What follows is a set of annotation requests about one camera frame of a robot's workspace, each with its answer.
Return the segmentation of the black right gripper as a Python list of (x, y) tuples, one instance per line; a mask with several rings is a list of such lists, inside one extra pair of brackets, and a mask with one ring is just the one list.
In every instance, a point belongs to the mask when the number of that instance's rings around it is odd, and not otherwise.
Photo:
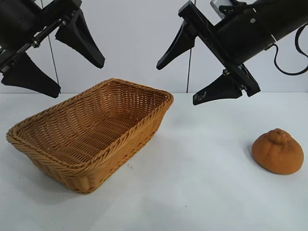
[(193, 95), (193, 105), (221, 100), (237, 99), (245, 91), (247, 96), (260, 92), (260, 87), (244, 63), (263, 51), (272, 42), (253, 9), (240, 9), (213, 25), (197, 7), (187, 2), (179, 9), (183, 19), (180, 29), (168, 50), (157, 62), (158, 70), (190, 50), (196, 38), (209, 48), (224, 66), (222, 74), (207, 87)]

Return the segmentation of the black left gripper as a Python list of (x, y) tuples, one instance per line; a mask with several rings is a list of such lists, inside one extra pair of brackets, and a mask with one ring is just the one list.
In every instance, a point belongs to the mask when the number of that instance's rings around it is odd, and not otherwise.
[(57, 98), (61, 87), (42, 72), (26, 54), (57, 27), (56, 40), (103, 68), (105, 57), (88, 29), (80, 0), (53, 0), (40, 8), (34, 0), (0, 2), (0, 72), (1, 83), (33, 90)]

